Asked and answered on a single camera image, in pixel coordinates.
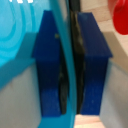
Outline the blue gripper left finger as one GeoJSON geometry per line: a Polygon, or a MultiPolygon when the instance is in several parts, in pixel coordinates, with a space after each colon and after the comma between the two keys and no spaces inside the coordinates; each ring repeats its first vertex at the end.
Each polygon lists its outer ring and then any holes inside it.
{"type": "Polygon", "coordinates": [[[0,68],[0,128],[63,128],[65,83],[53,13],[27,33],[16,58],[0,68]]]}

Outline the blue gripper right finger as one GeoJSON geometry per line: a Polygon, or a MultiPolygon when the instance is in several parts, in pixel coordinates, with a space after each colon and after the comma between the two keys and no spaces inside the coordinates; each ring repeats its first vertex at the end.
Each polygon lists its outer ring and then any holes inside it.
{"type": "Polygon", "coordinates": [[[92,13],[71,13],[77,113],[98,115],[106,128],[128,128],[128,56],[92,13]]]}

